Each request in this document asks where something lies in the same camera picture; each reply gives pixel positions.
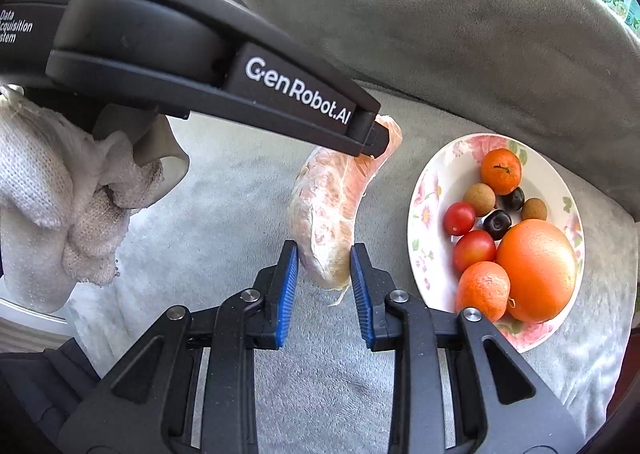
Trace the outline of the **white gloved left hand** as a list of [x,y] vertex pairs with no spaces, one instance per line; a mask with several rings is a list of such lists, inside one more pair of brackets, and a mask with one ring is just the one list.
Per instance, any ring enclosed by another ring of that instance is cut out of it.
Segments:
[[91,131],[1,88],[1,262],[14,300],[64,306],[78,283],[114,280],[130,218],[186,176],[166,116],[110,104]]

